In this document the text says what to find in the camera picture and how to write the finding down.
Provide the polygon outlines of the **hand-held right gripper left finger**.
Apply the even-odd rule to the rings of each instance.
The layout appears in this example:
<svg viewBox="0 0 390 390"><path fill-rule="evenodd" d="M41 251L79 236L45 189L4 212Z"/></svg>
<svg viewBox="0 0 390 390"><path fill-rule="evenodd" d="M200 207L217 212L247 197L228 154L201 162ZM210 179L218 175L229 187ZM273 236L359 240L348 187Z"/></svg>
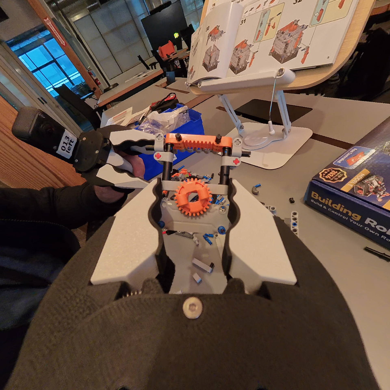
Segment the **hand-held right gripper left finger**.
<svg viewBox="0 0 390 390"><path fill-rule="evenodd" d="M125 281L143 285L163 275L167 254L162 229L162 182L155 179L116 215L91 276L93 285Z"/></svg>

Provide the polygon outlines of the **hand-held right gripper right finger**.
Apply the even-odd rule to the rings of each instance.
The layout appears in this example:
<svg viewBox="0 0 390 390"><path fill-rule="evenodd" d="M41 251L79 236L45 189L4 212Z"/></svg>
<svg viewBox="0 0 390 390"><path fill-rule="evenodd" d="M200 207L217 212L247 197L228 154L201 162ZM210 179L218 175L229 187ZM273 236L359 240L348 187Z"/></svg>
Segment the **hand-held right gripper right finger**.
<svg viewBox="0 0 390 390"><path fill-rule="evenodd" d="M244 285L275 282L295 285L293 271L274 215L237 180L228 184L229 228L223 248L225 276Z"/></svg>

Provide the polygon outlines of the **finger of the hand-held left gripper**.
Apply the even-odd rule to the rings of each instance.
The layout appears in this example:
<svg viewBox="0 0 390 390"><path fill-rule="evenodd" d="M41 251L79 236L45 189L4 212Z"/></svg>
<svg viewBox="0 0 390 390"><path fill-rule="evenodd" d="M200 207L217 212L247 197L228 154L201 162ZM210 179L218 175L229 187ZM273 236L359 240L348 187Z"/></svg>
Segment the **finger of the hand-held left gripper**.
<svg viewBox="0 0 390 390"><path fill-rule="evenodd" d="M109 125L110 153L152 154L164 152L164 135L146 133L121 125Z"/></svg>
<svg viewBox="0 0 390 390"><path fill-rule="evenodd" d="M106 164L98 169L96 177L106 185L122 189L144 189L149 182L133 174L133 166L117 153L109 153Z"/></svg>

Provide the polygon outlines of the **orange gear frame assembly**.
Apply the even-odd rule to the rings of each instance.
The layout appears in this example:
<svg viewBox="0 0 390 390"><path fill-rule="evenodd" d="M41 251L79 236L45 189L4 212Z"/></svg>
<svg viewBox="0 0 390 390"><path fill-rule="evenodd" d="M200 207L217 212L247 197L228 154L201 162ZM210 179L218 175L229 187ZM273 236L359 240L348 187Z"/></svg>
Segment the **orange gear frame assembly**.
<svg viewBox="0 0 390 390"><path fill-rule="evenodd" d="M168 232L203 234L211 244L211 237L224 236L231 227L227 203L230 172L241 163L241 157L249 157L243 150L242 138L195 134L157 134L154 142L154 159L163 164L161 178L161 216L157 223ZM175 152L189 151L221 155L219 182L194 176L190 172L172 174Z"/></svg>

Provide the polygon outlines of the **person's left forearm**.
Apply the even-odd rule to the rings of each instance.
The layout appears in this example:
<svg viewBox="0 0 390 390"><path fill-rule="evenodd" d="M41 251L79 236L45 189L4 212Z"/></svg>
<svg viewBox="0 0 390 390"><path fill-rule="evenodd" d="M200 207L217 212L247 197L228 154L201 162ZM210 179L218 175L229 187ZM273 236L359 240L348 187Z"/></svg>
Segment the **person's left forearm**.
<svg viewBox="0 0 390 390"><path fill-rule="evenodd" d="M93 185L41 190L1 188L1 253L44 255L66 264L80 249L73 229L105 220L122 207L98 200Z"/></svg>

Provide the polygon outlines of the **person's left hand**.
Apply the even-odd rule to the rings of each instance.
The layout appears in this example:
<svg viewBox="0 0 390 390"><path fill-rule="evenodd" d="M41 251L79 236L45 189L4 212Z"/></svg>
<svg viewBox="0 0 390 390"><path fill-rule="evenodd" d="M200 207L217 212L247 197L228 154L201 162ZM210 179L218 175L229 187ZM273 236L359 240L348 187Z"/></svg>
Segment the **person's left hand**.
<svg viewBox="0 0 390 390"><path fill-rule="evenodd" d="M93 186L94 193L98 200L104 204L125 204L129 194L134 192L134 189L113 188L110 186Z"/></svg>

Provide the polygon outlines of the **clear plastic bags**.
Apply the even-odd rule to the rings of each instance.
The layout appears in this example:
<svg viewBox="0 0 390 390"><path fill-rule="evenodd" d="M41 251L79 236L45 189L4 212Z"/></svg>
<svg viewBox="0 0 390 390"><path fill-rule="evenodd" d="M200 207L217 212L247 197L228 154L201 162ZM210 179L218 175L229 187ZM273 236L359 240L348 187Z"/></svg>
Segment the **clear plastic bags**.
<svg viewBox="0 0 390 390"><path fill-rule="evenodd" d="M156 111L151 112L145 117L142 123L137 126L137 130L152 135L158 133L166 135L189 121L189 108L187 106L181 106L170 112L163 112L160 114Z"/></svg>

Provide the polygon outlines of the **blue plastic bin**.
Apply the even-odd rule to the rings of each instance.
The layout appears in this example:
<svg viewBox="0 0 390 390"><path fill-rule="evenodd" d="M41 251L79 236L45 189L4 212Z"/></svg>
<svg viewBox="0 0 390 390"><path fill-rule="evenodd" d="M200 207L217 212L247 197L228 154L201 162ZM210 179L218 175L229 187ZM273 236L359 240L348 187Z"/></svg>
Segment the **blue plastic bin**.
<svg viewBox="0 0 390 390"><path fill-rule="evenodd" d="M204 128L201 119L201 113L189 109L188 110L189 121L179 126L177 129L174 129L172 134L195 134L195 135L204 135ZM173 166L177 169L177 164L179 167L184 166L182 161L192 155L194 152L177 152L173 158ZM144 179L150 180L155 176L158 176L163 171L163 165L156 161L152 154L140 154L139 157L143 160L145 166Z"/></svg>

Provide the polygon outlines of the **blue robot kit box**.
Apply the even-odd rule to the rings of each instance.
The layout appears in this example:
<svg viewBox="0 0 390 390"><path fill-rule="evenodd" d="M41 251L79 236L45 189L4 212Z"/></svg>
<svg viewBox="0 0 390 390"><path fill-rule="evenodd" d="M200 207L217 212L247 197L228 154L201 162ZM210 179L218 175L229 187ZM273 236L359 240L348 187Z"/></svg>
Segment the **blue robot kit box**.
<svg viewBox="0 0 390 390"><path fill-rule="evenodd" d="M390 118L314 176L305 203L390 248Z"/></svg>

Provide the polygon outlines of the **white book stand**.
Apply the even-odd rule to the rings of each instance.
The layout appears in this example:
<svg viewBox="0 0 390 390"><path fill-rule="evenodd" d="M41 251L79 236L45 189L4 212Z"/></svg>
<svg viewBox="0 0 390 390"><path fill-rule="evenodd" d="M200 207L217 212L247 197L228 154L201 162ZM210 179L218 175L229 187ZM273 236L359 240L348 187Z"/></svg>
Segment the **white book stand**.
<svg viewBox="0 0 390 390"><path fill-rule="evenodd" d="M376 6L376 2L358 1L344 41L333 64L293 71L295 73L295 79L290 84L276 85L276 82L274 82L273 85L262 87L224 90L220 94L203 92L197 87L187 85L197 95L211 94L218 96L236 128L228 136L233 139L241 137L243 150L250 152L249 157L241 157L241 162L250 163L265 169L279 168L312 136L313 132L308 128L291 126L283 89L307 88L322 82L334 74L346 62L348 56L350 56L352 50L356 47L362 29L373 7ZM200 25L206 16L208 3L209 1L206 1L204 4ZM268 124L242 123L240 121L228 100L227 94L248 92L255 89L272 90L269 116L271 116L273 102L277 102L282 118L282 125L274 124L271 119L268 120Z"/></svg>

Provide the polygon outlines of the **black connector pin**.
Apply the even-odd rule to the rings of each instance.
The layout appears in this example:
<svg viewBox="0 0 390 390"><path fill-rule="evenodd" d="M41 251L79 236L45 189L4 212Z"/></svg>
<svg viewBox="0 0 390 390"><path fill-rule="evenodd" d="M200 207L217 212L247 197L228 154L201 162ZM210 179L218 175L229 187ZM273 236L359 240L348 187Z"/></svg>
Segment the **black connector pin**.
<svg viewBox="0 0 390 390"><path fill-rule="evenodd" d="M384 260L384 261L386 261L386 262L388 262L388 263L390 263L390 255L385 253L385 252L380 252L380 251L377 251L377 250L370 248L370 247L367 247L367 246L364 247L363 250L382 259L382 260Z"/></svg>

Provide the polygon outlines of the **black monitor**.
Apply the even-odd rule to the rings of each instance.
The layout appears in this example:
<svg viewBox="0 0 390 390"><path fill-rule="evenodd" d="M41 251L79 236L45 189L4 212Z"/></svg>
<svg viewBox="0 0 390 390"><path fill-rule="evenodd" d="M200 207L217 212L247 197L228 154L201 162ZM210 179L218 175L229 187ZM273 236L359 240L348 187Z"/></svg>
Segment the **black monitor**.
<svg viewBox="0 0 390 390"><path fill-rule="evenodd" d="M153 50L169 41L177 45L180 31L187 28L180 1L164 3L154 9L149 16L141 19L141 23Z"/></svg>

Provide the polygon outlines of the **black desk pad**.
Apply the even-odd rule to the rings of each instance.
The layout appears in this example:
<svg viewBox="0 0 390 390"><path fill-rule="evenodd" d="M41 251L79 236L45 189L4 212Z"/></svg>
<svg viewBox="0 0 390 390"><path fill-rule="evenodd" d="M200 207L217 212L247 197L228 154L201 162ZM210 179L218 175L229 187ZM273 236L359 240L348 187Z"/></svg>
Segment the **black desk pad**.
<svg viewBox="0 0 390 390"><path fill-rule="evenodd" d="M271 116L269 116L270 105L270 101L252 99L235 109L235 113L237 116L241 116L259 123L266 124L266 122L271 119L274 124L282 125L282 118L278 103L273 102ZM312 111L312 108L287 104L287 110L290 121L294 122L295 120L298 120L302 116Z"/></svg>

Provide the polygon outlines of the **instruction booklet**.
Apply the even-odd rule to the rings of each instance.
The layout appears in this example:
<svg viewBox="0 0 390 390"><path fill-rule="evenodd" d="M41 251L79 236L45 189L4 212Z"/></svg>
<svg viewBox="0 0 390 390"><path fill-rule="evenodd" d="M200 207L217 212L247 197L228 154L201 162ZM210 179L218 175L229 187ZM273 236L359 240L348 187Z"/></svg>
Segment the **instruction booklet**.
<svg viewBox="0 0 390 390"><path fill-rule="evenodd" d="M192 35L186 84L203 92L287 85L331 65L358 1L209 1Z"/></svg>

